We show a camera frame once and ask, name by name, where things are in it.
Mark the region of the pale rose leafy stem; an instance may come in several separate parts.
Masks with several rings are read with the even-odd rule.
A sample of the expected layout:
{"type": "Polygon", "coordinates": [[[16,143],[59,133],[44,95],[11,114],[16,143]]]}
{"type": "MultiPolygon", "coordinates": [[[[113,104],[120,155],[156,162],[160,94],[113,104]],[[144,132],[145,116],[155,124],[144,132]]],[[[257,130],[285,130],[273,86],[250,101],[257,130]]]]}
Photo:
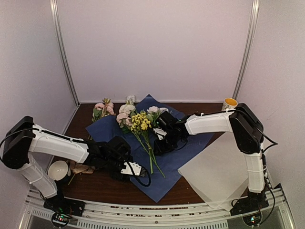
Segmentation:
{"type": "Polygon", "coordinates": [[[165,107],[151,106],[147,110],[141,110],[140,114],[145,115],[145,117],[151,122],[151,125],[156,125],[157,118],[164,113],[169,111],[165,107]]]}

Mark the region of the pink fake rose stem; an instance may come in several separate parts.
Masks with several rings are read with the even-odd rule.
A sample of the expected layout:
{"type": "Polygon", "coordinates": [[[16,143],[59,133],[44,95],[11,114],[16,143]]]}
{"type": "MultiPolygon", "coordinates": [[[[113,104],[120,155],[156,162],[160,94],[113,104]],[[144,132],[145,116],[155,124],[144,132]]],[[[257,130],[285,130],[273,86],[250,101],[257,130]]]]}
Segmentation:
{"type": "MultiPolygon", "coordinates": [[[[129,132],[132,133],[132,131],[131,131],[131,125],[132,125],[131,113],[129,115],[118,114],[117,117],[116,117],[116,121],[117,121],[119,127],[122,129],[122,131],[124,133],[129,133],[129,132]]],[[[154,150],[153,150],[153,156],[154,156],[154,159],[155,159],[155,162],[153,162],[153,168],[156,167],[158,169],[158,171],[161,173],[161,175],[163,176],[163,178],[166,178],[165,174],[163,173],[163,171],[161,170],[161,168],[158,165],[157,159],[156,159],[155,154],[154,154],[154,150]]]]}

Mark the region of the blue wrapping paper sheet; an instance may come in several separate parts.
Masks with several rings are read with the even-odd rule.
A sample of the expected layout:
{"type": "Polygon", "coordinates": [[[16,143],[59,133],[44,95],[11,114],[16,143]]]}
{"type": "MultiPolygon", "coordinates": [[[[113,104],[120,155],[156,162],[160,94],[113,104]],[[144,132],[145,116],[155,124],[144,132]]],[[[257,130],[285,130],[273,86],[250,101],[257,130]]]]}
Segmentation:
{"type": "Polygon", "coordinates": [[[150,158],[151,153],[147,144],[143,140],[138,141],[133,133],[122,130],[115,116],[106,116],[89,125],[86,130],[96,142],[108,142],[115,136],[127,141],[131,146],[131,155],[135,162],[148,169],[151,176],[149,187],[144,187],[148,181],[145,177],[140,179],[131,177],[130,181],[156,203],[181,178],[178,169],[199,154],[213,136],[211,133],[192,135],[187,138],[187,142],[179,142],[172,152],[160,156],[153,153],[153,158],[150,158]]]}

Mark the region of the yellow fake flower bunch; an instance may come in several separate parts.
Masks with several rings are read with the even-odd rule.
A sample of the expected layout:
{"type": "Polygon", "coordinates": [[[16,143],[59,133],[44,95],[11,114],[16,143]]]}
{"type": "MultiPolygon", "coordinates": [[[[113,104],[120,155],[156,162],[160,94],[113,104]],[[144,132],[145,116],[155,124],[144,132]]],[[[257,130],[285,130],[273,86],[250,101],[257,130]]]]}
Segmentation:
{"type": "Polygon", "coordinates": [[[149,129],[152,127],[151,122],[145,117],[145,115],[140,113],[131,113],[131,131],[137,140],[140,142],[145,152],[149,156],[150,173],[153,174],[153,162],[155,162],[153,156],[153,148],[149,140],[149,129]]]}

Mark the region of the white fake flower long stem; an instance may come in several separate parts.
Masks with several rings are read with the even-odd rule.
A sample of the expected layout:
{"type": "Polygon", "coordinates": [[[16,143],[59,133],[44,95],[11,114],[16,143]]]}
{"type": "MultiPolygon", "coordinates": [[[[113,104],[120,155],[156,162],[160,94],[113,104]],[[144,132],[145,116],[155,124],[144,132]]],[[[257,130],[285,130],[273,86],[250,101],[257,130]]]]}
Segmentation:
{"type": "Polygon", "coordinates": [[[131,112],[135,110],[135,95],[129,95],[126,97],[125,104],[123,104],[119,109],[119,114],[127,114],[129,115],[131,112]]]}

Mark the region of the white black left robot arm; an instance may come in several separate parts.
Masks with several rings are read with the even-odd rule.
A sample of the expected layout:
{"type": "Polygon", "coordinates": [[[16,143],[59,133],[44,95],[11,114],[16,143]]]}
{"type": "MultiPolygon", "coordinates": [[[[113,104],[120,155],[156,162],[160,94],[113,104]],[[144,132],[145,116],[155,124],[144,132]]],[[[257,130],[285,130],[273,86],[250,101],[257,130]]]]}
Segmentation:
{"type": "Polygon", "coordinates": [[[68,208],[68,200],[59,194],[55,180],[41,168],[33,153],[69,159],[96,169],[106,167],[117,179],[132,176],[139,181],[140,177],[148,175],[144,166],[134,162],[131,147],[123,138],[115,136],[109,142],[73,138],[35,124],[30,116],[23,117],[2,139],[0,146],[3,149],[1,162],[19,171],[45,198],[50,198],[50,204],[58,212],[68,208]]]}

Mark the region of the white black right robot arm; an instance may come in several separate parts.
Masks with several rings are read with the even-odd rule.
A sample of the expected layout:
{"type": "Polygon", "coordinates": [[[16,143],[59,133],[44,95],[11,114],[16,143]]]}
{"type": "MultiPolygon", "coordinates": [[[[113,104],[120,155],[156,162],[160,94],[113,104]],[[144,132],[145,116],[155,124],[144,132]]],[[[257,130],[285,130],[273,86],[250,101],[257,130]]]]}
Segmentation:
{"type": "Polygon", "coordinates": [[[244,200],[247,210],[255,210],[263,202],[260,194],[265,187],[265,156],[263,155],[263,125],[246,104],[232,110],[193,114],[181,119],[163,112],[156,121],[163,130],[154,141],[157,155],[172,152],[179,141],[187,141],[191,135],[216,132],[233,133],[238,149],[243,153],[248,172],[248,189],[252,193],[244,200]]]}

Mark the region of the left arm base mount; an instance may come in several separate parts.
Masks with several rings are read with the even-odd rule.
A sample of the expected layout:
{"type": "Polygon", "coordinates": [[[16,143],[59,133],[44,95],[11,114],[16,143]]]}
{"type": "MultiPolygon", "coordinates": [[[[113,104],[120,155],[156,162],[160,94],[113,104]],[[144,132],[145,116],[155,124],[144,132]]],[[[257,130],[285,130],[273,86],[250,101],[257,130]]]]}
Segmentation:
{"type": "Polygon", "coordinates": [[[84,212],[85,202],[65,198],[60,192],[59,194],[46,198],[40,191],[40,197],[43,199],[43,207],[53,212],[51,223],[57,229],[66,227],[73,217],[81,217],[84,212]]]}

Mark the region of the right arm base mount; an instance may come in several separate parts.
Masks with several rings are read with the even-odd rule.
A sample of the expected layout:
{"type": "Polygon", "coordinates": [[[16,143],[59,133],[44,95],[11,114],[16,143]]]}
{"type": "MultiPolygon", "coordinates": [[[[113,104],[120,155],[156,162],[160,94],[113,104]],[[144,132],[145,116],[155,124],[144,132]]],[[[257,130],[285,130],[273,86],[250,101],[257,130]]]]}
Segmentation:
{"type": "Polygon", "coordinates": [[[248,191],[248,196],[231,201],[231,216],[242,215],[245,225],[258,227],[263,222],[262,209],[269,206],[264,191],[253,193],[248,191]]]}

